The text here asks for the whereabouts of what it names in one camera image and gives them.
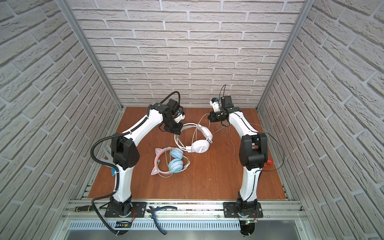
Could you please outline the white headphones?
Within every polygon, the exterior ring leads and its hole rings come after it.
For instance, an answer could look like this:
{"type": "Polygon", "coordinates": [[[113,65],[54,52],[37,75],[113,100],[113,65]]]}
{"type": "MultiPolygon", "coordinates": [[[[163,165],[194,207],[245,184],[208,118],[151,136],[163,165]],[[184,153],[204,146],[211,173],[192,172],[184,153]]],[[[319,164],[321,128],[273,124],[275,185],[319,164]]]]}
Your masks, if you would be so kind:
{"type": "Polygon", "coordinates": [[[213,143],[213,134],[207,127],[204,127],[200,124],[195,124],[195,123],[184,124],[183,127],[181,128],[181,132],[191,128],[195,129],[192,137],[191,145],[185,146],[180,140],[180,134],[175,134],[174,140],[176,145],[178,146],[179,149],[188,153],[197,153],[197,154],[205,153],[209,149],[210,144],[213,143]],[[204,137],[203,139],[198,140],[198,132],[203,134],[203,137],[204,137]]]}

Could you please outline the pink blue cat-ear headphones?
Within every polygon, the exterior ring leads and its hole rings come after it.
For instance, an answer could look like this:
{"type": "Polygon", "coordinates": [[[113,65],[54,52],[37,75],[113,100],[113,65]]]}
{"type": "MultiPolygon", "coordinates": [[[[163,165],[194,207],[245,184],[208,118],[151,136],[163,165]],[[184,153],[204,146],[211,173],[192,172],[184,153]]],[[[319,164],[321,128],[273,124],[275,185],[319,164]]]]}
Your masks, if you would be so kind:
{"type": "Polygon", "coordinates": [[[184,155],[184,152],[178,148],[156,148],[155,152],[156,156],[154,159],[154,167],[151,172],[152,176],[159,175],[163,178],[169,178],[173,174],[185,171],[191,163],[190,160],[184,155]],[[159,168],[159,164],[161,162],[160,157],[162,154],[164,154],[166,157],[166,164],[168,167],[167,171],[161,171],[159,168]]]}

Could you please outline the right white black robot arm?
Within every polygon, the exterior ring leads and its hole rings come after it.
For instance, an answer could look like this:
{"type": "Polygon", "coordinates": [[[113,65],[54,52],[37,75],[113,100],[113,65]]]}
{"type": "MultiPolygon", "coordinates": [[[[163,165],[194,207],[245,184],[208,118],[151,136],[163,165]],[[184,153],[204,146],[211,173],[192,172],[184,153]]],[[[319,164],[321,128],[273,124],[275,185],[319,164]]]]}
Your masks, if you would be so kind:
{"type": "Polygon", "coordinates": [[[241,138],[239,159],[244,172],[236,208],[238,213],[245,215],[257,207],[259,178],[268,161],[268,138],[252,127],[241,109],[234,106],[231,96],[213,98],[210,105],[213,111],[208,116],[209,121],[214,123],[227,120],[241,138]]]}

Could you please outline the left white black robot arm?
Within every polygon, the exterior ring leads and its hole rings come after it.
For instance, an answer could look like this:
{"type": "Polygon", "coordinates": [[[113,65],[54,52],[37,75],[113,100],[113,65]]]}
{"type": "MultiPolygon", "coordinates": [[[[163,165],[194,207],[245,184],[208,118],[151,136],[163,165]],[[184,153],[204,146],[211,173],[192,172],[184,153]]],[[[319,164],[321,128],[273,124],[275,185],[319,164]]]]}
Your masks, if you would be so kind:
{"type": "Polygon", "coordinates": [[[134,166],[140,159],[137,149],[140,141],[156,126],[163,124],[164,130],[179,134],[185,118],[184,109],[178,101],[170,99],[150,105],[147,114],[122,134],[112,138],[113,163],[118,168],[115,175],[115,190],[110,197],[112,207],[120,215],[126,216],[131,211],[131,180],[134,166]]]}

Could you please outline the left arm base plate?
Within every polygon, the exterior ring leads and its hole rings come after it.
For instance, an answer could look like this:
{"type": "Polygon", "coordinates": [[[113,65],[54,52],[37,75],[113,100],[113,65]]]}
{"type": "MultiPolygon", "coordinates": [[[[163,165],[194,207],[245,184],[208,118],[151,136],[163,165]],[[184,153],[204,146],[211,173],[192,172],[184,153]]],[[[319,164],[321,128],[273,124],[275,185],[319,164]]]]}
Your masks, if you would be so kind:
{"type": "Polygon", "coordinates": [[[106,218],[143,218],[146,213],[147,202],[109,202],[104,216],[106,218]]]}

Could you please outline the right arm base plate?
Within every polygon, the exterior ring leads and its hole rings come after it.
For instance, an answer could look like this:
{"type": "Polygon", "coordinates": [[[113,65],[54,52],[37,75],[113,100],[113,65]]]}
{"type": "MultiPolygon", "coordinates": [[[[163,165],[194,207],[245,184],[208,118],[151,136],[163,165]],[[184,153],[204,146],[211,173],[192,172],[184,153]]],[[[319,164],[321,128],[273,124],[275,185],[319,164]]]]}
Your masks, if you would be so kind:
{"type": "Polygon", "coordinates": [[[225,218],[263,218],[261,204],[255,200],[253,202],[224,202],[225,218]]]}

